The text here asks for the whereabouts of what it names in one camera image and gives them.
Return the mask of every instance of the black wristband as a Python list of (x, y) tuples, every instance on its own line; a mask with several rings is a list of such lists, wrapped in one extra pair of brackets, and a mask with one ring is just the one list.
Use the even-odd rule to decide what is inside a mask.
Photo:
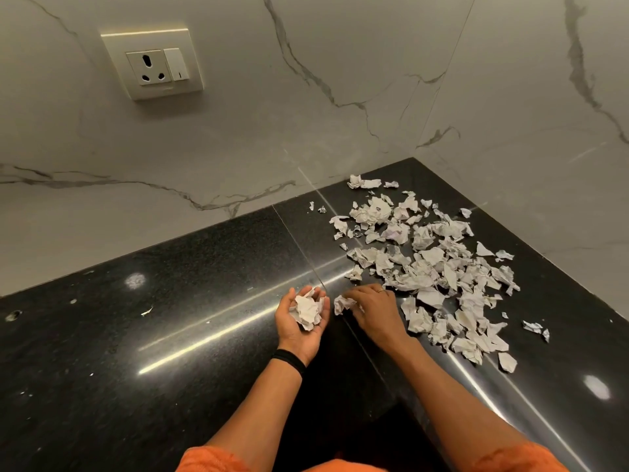
[(271, 357), (271, 359), (280, 359), (281, 361), (286, 361), (289, 365), (293, 366), (297, 372), (304, 377), (304, 373), (306, 372), (306, 365), (301, 362), (297, 356), (295, 356), (292, 352), (287, 351), (286, 349), (278, 349), (275, 351), (275, 354)]

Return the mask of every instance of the glossy black surface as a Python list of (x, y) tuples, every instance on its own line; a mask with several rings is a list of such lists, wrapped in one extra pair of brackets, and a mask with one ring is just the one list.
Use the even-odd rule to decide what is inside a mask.
[[(277, 345), (279, 297), (307, 284), (270, 207), (1, 299), (3, 317), (23, 313), (0, 322), (0, 470), (174, 470), (244, 399)], [(302, 460), (279, 460), (308, 465), (392, 405), (334, 322), (282, 439)]]
[[(412, 190), (418, 198), (437, 202), (439, 209), (453, 218), (461, 207), (474, 207), (415, 159), (368, 172), (363, 178), (398, 181), (399, 189), (380, 187), (375, 191), (387, 194), (397, 203), (406, 197), (402, 190)], [(361, 239), (334, 241), (334, 227), (327, 221), (334, 214), (348, 214), (352, 201), (363, 203), (366, 196), (365, 190), (351, 190), (341, 182), (276, 205), (330, 296), (348, 286), (349, 281), (339, 275), (353, 266), (349, 259), (337, 259), (344, 254), (338, 245), (345, 240), (353, 248)], [(315, 201), (316, 207), (325, 204), (328, 213), (304, 213), (310, 200)], [(432, 214), (421, 223), (435, 220)], [(483, 366), (474, 367), (461, 356), (444, 354), (439, 347), (429, 346), (425, 335), (420, 341), (452, 376), (533, 440), (549, 447), (571, 471), (628, 470), (629, 323), (481, 209), (474, 208), (470, 222), (476, 236), (464, 243), (471, 250), (476, 250), (476, 241), (480, 240), (494, 252), (505, 249), (515, 254), (515, 259), (507, 264), (515, 271), (515, 281), (522, 291), (513, 297), (502, 291), (505, 300), (496, 309), (486, 308), (486, 315), (494, 323), (502, 320), (501, 311), (509, 315), (509, 326), (501, 337), (510, 344), (509, 352), (518, 360), (518, 368), (509, 376), (501, 373), (495, 354), (486, 357)], [(406, 254), (410, 253), (409, 248), (403, 249)], [(368, 278), (364, 272), (363, 279)], [(445, 304), (448, 311), (455, 308), (452, 301)], [(550, 343), (523, 330), (522, 320), (548, 327)], [(350, 318), (348, 323), (358, 330)], [(410, 403), (429, 429), (421, 407), (408, 395), (395, 366), (359, 331), (357, 335), (389, 387)], [(586, 387), (588, 376), (603, 385), (597, 390), (600, 397)], [(607, 399), (604, 387), (609, 392)]]

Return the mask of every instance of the person's right arm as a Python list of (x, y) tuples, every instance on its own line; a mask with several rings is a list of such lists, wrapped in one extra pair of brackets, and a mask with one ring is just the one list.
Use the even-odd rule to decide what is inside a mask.
[(358, 324), (403, 371), (457, 469), (469, 472), (488, 454), (526, 443), (525, 436), (472, 396), (416, 338), (408, 336), (395, 294), (381, 290), (380, 285), (357, 286), (343, 296), (362, 308), (352, 309)]

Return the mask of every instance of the white marble tile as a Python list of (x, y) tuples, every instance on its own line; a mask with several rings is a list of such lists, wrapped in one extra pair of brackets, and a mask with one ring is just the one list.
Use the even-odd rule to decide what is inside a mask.
[[(0, 294), (408, 156), (471, 3), (0, 0)], [(182, 23), (205, 91), (127, 99), (99, 33)]]
[(476, 0), (416, 156), (629, 318), (628, 10)]

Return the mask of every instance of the orange clothing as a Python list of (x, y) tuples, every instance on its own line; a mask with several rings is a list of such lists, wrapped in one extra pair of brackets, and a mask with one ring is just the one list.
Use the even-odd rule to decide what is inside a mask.
[[(481, 458), (473, 472), (568, 472), (548, 449), (533, 442), (499, 449)], [(204, 445), (188, 449), (176, 472), (250, 472), (237, 457), (217, 447)], [(335, 459), (309, 472), (382, 472), (371, 465)]]

